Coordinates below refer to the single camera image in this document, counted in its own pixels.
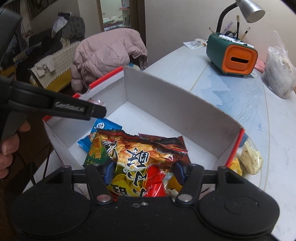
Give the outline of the person's left hand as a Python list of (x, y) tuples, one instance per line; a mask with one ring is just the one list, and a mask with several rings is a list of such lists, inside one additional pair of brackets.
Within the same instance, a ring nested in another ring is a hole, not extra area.
[(28, 132), (31, 126), (27, 120), (25, 120), (17, 132), (8, 138), (6, 138), (1, 145), (0, 155), (0, 178), (6, 178), (9, 173), (9, 167), (13, 162), (13, 153), (15, 153), (20, 145), (20, 138), (18, 132)]

